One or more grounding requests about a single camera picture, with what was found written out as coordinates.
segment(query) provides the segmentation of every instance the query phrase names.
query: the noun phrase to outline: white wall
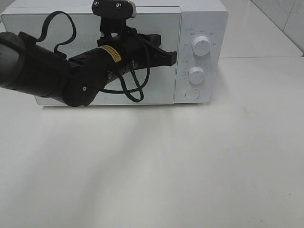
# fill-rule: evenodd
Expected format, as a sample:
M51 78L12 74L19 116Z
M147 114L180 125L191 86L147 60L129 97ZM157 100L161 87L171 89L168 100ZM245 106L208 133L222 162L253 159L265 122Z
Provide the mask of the white wall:
M252 0L304 52L304 0Z
M12 4L15 0L0 0L0 13L2 13L5 8Z

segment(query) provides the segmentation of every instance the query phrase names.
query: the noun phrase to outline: white knob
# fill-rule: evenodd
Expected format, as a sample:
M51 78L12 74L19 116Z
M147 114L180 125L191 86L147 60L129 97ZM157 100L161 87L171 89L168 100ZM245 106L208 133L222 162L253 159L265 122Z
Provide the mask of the white knob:
M201 84L205 81L206 73L201 67L193 67L189 71L189 81L192 84Z
M211 42L208 37L196 37L192 42L192 49L195 55L205 56L210 52Z

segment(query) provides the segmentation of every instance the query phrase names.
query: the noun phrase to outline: microwave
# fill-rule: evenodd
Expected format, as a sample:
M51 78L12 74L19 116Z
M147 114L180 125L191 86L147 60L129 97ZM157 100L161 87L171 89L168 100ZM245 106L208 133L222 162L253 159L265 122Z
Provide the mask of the microwave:
M137 16L127 20L129 27L143 34L160 34L161 46L177 52L173 66L151 68L150 80L143 89L145 99L133 103L119 94L98 93L91 105L168 105L208 103L211 99L215 70L218 65L228 12L220 0L133 0ZM68 13L77 28L77 37L60 51L68 57L96 47L100 38L100 18L91 11L92 0L17 0L1 15L7 31L24 31L38 37L47 15L60 10ZM42 47L53 47L71 36L72 28L64 16L54 18ZM145 70L137 71L145 79ZM135 83L131 74L124 76L128 87ZM120 90L119 80L106 86ZM52 98L36 97L39 105L57 106L63 103Z

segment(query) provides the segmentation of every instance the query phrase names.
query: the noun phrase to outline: yellow label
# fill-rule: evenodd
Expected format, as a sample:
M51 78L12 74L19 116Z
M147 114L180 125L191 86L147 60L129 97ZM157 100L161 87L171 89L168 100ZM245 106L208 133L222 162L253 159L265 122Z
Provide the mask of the yellow label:
M107 53L109 53L112 56L114 62L118 63L119 61L122 60L122 57L120 56L120 54L113 47L111 47L109 45L103 45L99 48L101 48L101 49L105 50Z

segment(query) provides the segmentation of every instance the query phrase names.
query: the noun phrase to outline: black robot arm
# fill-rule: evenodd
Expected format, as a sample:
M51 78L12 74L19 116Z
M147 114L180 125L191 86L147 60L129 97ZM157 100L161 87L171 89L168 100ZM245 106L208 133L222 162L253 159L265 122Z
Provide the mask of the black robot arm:
M90 105L98 92L125 94L132 101L141 102L150 68L173 66L177 53L159 48L160 35L138 34L135 28L126 25L127 19L136 16L136 7L129 1L95 1L92 11L101 17L98 46L69 60L58 47L75 39L76 27L64 12L56 11L47 17L38 39L23 32L18 36L10 32L0 33L0 87L52 97L73 107ZM74 32L68 41L56 45L51 52L38 46L37 42L45 39L51 20L60 13L68 16ZM144 68L147 75L141 85L135 70ZM132 74L136 88L126 87L123 75L128 72ZM105 89L116 79L121 82L121 91ZM140 93L140 99L132 95L134 92Z

